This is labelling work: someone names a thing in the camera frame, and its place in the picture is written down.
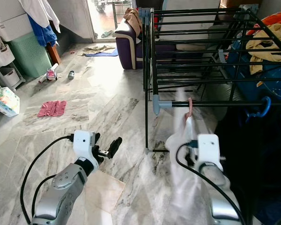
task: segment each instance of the blue plastic hook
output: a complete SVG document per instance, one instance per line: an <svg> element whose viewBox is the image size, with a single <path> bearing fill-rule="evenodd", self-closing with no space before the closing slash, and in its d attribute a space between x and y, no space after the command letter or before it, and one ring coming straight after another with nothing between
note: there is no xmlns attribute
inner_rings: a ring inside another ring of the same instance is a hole
<svg viewBox="0 0 281 225"><path fill-rule="evenodd" d="M248 111L246 110L246 114L248 116L247 120L245 121L246 123L248 123L248 121L251 117L264 117L268 113L268 111L271 107L272 101L271 101L270 97L268 97L268 96L263 97L262 101L266 101L266 108L264 109L263 112L248 113Z"/></svg>

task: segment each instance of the green laundry basket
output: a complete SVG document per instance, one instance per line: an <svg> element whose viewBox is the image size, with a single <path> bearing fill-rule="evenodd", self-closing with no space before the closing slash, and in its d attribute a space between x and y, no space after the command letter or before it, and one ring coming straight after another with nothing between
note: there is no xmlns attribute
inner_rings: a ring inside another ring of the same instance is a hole
<svg viewBox="0 0 281 225"><path fill-rule="evenodd" d="M27 76L37 78L51 68L46 49L39 45L33 32L12 40L8 44Z"/></svg>

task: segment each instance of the cardboard box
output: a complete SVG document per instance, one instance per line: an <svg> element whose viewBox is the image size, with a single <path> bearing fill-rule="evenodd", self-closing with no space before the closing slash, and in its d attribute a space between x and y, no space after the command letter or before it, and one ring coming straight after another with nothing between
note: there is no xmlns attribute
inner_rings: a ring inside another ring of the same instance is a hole
<svg viewBox="0 0 281 225"><path fill-rule="evenodd" d="M233 8L246 4L260 4L262 0L221 0L220 8Z"/></svg>
<svg viewBox="0 0 281 225"><path fill-rule="evenodd" d="M8 117L20 112L20 98L8 87L0 88L0 112Z"/></svg>

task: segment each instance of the blue cloth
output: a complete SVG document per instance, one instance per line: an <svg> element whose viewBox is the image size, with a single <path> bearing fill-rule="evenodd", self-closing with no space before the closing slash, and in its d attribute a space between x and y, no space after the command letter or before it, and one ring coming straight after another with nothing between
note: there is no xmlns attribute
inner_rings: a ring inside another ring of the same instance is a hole
<svg viewBox="0 0 281 225"><path fill-rule="evenodd" d="M38 25L29 15L28 15L30 24L32 26L33 32L37 37L37 41L41 46L47 46L47 43L50 43L51 46L54 46L57 41L57 37L52 31L51 26L47 26L46 28Z"/></svg>
<svg viewBox="0 0 281 225"><path fill-rule="evenodd" d="M112 53L97 53L97 54L85 54L85 56L92 56L92 57L97 57L97 56L118 56L118 49L116 48Z"/></svg>

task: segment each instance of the pink towel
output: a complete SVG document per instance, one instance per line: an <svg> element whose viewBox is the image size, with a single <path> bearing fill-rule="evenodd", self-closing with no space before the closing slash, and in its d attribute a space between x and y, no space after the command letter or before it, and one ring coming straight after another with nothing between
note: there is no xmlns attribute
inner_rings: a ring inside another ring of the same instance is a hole
<svg viewBox="0 0 281 225"><path fill-rule="evenodd" d="M37 117L43 116L61 116L65 112L67 101L45 102Z"/></svg>

